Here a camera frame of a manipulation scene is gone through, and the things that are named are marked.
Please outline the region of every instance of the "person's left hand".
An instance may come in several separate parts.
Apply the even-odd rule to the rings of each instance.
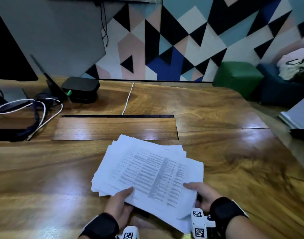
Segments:
[[[120,230],[126,226],[130,213],[133,210],[132,205],[124,204],[124,200],[132,194],[133,190],[134,188],[130,187],[116,193],[114,196],[111,196],[104,210],[104,212],[114,217],[114,219],[118,222]]]

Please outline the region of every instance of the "wall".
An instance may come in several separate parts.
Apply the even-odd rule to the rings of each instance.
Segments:
[[[124,3],[106,3],[107,20]],[[34,71],[33,54],[52,75],[80,76],[105,55],[100,7],[90,1],[0,0],[0,15]]]
[[[106,55],[83,77],[213,81],[222,61],[276,62],[303,47],[304,0],[130,3],[107,34]]]
[[[287,112],[282,112],[280,118],[291,128],[304,129],[304,99]]]

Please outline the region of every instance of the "blue seat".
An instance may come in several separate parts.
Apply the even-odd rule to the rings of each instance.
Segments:
[[[255,91],[262,104],[293,107],[304,98],[304,84],[283,80],[276,65],[262,63],[257,70],[264,76]]]

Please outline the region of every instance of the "forearm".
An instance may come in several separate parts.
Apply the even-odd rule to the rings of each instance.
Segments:
[[[226,239],[268,239],[244,216],[234,217],[226,229]]]

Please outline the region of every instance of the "floor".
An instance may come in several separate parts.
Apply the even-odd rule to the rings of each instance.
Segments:
[[[136,81],[137,83],[174,86],[181,88],[202,89],[204,87],[211,87],[211,83],[187,83],[187,82],[146,82]],[[292,152],[304,168],[304,142],[294,139],[289,134],[289,128],[284,124],[278,115],[280,112],[287,111],[288,108],[277,106],[260,105],[257,102],[249,102],[254,108],[261,120],[274,132],[274,134],[282,141],[282,143]]]

